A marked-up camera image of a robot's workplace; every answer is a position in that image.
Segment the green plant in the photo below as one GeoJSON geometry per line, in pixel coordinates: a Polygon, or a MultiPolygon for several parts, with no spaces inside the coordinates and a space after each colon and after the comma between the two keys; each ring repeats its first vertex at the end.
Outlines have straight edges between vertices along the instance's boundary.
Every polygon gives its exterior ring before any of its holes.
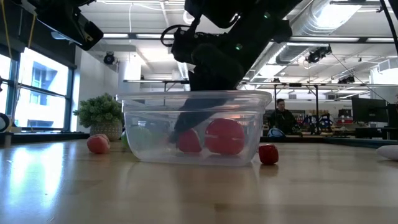
{"type": "Polygon", "coordinates": [[[107,93],[96,98],[80,101],[80,107],[73,112],[85,128],[103,122],[123,122],[122,106],[107,93]]]}

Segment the plant pot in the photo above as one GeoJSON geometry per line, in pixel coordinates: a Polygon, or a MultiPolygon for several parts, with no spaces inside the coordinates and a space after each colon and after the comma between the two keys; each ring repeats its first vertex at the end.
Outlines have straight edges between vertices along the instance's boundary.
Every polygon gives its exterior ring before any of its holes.
{"type": "Polygon", "coordinates": [[[90,126],[90,136],[105,134],[110,141],[117,141],[122,136],[122,123],[97,123],[90,126]]]}

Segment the man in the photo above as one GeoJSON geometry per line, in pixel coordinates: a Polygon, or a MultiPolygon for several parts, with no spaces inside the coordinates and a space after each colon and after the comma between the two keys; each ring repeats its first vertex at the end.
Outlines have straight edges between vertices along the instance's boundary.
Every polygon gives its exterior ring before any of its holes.
{"type": "Polygon", "coordinates": [[[293,128],[296,125],[296,119],[293,114],[285,109],[285,100],[278,99],[277,109],[271,114],[269,119],[270,128],[277,128],[283,131],[284,134],[293,133],[293,128]]]}

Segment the wooden table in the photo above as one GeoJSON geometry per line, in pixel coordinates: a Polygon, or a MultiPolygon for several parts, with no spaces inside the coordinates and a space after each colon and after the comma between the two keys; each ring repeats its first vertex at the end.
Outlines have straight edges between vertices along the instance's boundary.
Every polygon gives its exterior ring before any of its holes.
{"type": "Polygon", "coordinates": [[[0,223],[396,223],[398,163],[374,149],[278,144],[277,166],[137,162],[84,141],[0,149],[0,223]]]}

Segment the red ball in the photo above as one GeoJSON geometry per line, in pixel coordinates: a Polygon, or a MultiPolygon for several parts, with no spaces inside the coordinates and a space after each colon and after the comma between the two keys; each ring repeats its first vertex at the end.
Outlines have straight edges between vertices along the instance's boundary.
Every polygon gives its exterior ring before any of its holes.
{"type": "Polygon", "coordinates": [[[194,129],[189,129],[181,133],[178,137],[177,147],[187,153],[201,152],[200,141],[198,133],[194,129]]]}
{"type": "Polygon", "coordinates": [[[108,137],[104,134],[96,134],[87,139],[87,147],[90,152],[95,154],[107,154],[111,145],[108,137]]]}
{"type": "Polygon", "coordinates": [[[237,155],[244,147],[244,131],[232,119],[215,119],[206,128],[205,145],[210,152],[237,155]]]}
{"type": "Polygon", "coordinates": [[[259,147],[260,161],[265,165],[274,165],[279,160],[278,149],[273,144],[259,147]]]}

